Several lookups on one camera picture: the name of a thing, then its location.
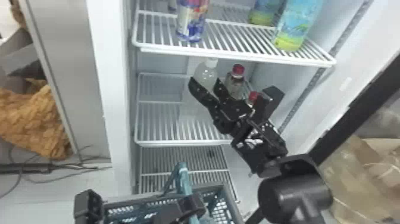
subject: refrigerator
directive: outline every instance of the refrigerator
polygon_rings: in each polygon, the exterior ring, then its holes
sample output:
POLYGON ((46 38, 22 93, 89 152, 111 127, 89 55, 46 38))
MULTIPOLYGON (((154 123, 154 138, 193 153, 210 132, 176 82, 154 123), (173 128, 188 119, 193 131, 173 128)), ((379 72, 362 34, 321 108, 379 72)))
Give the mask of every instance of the refrigerator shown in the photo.
POLYGON ((119 195, 160 190, 185 160, 193 183, 228 183, 245 219, 257 209, 261 179, 232 139, 182 112, 185 86, 208 57, 218 58, 221 78, 245 67, 243 97, 283 91, 270 121, 289 155, 310 153, 317 164, 400 87, 400 2, 325 1, 295 52, 274 47, 273 27, 247 23, 254 4, 212 0, 203 41, 188 45, 176 38, 167 1, 21 1, 73 149, 110 155, 119 195))

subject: wire rack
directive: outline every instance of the wire rack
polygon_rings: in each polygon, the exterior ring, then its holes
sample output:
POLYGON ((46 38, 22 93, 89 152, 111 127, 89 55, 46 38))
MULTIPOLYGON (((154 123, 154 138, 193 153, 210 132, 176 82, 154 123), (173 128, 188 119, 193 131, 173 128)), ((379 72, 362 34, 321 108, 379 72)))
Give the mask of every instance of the wire rack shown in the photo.
POLYGON ((236 198, 221 146, 140 148, 139 193, 162 191, 174 166, 187 163, 192 185, 223 182, 236 198))
POLYGON ((206 20, 203 40, 188 44, 176 38, 174 14, 167 3, 138 0, 132 43, 143 52, 217 57, 301 66, 331 67, 336 60, 316 43, 307 39, 295 52, 277 49, 272 44, 273 27, 248 24, 249 8, 233 4, 212 4, 206 20))
MULTIPOLYGON (((215 128, 207 109, 188 92, 189 79, 190 76, 182 74, 139 74, 136 143, 147 146, 230 143, 231 137, 222 135, 215 128)), ((242 98, 247 98, 252 90, 245 82, 242 98)))

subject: refrigerator door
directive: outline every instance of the refrigerator door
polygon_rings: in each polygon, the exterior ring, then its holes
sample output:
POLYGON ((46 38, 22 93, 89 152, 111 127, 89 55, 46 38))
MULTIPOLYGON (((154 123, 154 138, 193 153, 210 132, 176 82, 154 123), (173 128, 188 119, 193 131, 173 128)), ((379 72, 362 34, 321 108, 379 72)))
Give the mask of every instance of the refrigerator door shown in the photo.
POLYGON ((400 57, 312 149, 340 223, 399 223, 400 57))

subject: green bottle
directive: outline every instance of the green bottle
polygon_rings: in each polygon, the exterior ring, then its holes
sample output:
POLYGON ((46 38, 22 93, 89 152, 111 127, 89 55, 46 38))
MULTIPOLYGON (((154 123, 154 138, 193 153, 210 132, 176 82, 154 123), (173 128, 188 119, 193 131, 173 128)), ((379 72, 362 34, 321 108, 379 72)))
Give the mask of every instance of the green bottle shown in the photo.
POLYGON ((262 26, 273 26, 275 14, 283 0, 257 0, 249 14, 249 23, 262 26))

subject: red bottle cap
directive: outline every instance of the red bottle cap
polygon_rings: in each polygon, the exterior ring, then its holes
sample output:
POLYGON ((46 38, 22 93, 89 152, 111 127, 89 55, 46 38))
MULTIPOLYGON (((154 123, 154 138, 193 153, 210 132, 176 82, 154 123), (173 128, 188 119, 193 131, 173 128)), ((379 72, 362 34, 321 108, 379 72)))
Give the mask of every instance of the red bottle cap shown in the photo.
POLYGON ((245 68, 241 64, 235 64, 232 71, 236 74, 243 74, 245 72, 245 68))
POLYGON ((249 101, 250 102, 254 102, 257 99, 258 95, 259 95, 258 92, 251 91, 250 94, 249 94, 249 101))

